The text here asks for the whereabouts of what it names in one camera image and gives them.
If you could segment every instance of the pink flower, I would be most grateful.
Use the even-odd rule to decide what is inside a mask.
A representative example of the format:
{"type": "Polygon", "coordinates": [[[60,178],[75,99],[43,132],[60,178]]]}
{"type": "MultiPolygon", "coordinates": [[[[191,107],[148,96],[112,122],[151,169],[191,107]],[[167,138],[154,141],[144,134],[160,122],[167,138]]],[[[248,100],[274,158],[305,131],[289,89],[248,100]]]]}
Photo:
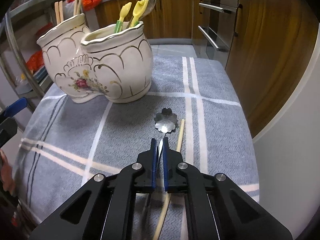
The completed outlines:
{"type": "Polygon", "coordinates": [[[87,81],[83,78],[79,78],[76,80],[76,85],[80,88],[89,88],[87,85],[87,81]]]}

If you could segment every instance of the cabinet door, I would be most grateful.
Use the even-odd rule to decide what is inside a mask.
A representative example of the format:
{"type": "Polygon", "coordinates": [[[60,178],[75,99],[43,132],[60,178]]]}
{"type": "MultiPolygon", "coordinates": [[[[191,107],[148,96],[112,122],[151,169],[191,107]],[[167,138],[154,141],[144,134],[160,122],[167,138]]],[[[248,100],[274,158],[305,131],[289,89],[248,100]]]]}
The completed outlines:
{"type": "MultiPolygon", "coordinates": [[[[139,0],[111,0],[95,8],[100,28],[114,24],[126,3],[132,2],[125,21],[129,21],[133,8],[139,0]]],[[[142,19],[144,33],[148,39],[191,39],[192,0],[156,0],[154,9],[142,19]]]]}
{"type": "Polygon", "coordinates": [[[161,38],[191,39],[192,0],[157,0],[161,38]]]}
{"type": "Polygon", "coordinates": [[[313,52],[319,22],[303,0],[239,0],[226,72],[252,137],[287,101],[313,52]]]}
{"type": "Polygon", "coordinates": [[[210,10],[199,6],[204,0],[193,0],[193,26],[192,26],[192,45],[197,57],[207,58],[206,47],[207,39],[198,29],[198,26],[207,28],[209,26],[210,10]]]}

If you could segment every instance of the human hand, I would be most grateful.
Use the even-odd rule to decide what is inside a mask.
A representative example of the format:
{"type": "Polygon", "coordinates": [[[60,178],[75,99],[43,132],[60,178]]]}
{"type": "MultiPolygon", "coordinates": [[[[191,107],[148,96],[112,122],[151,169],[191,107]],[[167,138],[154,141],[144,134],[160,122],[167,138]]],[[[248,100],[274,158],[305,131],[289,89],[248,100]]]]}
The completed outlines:
{"type": "Polygon", "coordinates": [[[4,191],[9,191],[12,195],[16,184],[12,179],[12,168],[8,163],[8,159],[5,156],[3,150],[0,149],[1,159],[2,159],[2,168],[0,170],[0,178],[2,181],[2,186],[4,191]]]}

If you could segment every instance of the blue gripper pad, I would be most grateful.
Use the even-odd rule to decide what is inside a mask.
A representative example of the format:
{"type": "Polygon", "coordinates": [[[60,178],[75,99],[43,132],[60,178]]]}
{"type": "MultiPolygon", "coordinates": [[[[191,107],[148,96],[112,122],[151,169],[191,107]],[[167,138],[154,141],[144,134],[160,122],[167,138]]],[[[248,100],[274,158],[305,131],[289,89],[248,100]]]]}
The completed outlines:
{"type": "Polygon", "coordinates": [[[162,156],[163,156],[163,179],[164,179],[164,191],[168,191],[168,158],[167,158],[167,145],[163,141],[162,145],[162,156]]]}
{"type": "Polygon", "coordinates": [[[20,98],[17,101],[15,101],[12,105],[8,106],[4,110],[4,117],[13,117],[17,113],[19,113],[22,109],[27,107],[27,100],[26,98],[20,98]]]}
{"type": "Polygon", "coordinates": [[[156,173],[157,173],[157,140],[152,139],[155,141],[154,147],[153,147],[153,158],[152,158],[152,182],[151,186],[153,189],[156,188],[156,173]]]}

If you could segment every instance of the metal spoon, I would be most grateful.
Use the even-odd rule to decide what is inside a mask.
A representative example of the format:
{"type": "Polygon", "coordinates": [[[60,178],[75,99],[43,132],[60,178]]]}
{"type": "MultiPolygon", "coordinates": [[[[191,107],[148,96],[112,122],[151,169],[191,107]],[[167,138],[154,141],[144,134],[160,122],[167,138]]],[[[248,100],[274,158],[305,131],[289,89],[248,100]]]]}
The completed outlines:
{"type": "MultiPolygon", "coordinates": [[[[162,154],[162,148],[163,148],[163,139],[167,133],[170,133],[172,130],[176,128],[176,123],[178,122],[177,115],[172,113],[172,110],[170,108],[163,108],[161,113],[156,113],[156,117],[154,118],[156,122],[156,129],[159,130],[159,132],[163,133],[163,136],[160,140],[159,147],[158,147],[158,160],[156,165],[156,170],[159,168],[161,154],[162,154]]],[[[147,217],[149,213],[150,208],[150,201],[151,201],[151,194],[148,194],[141,214],[141,238],[144,239],[145,237],[142,236],[142,234],[146,231],[145,226],[147,223],[147,217]]]]}

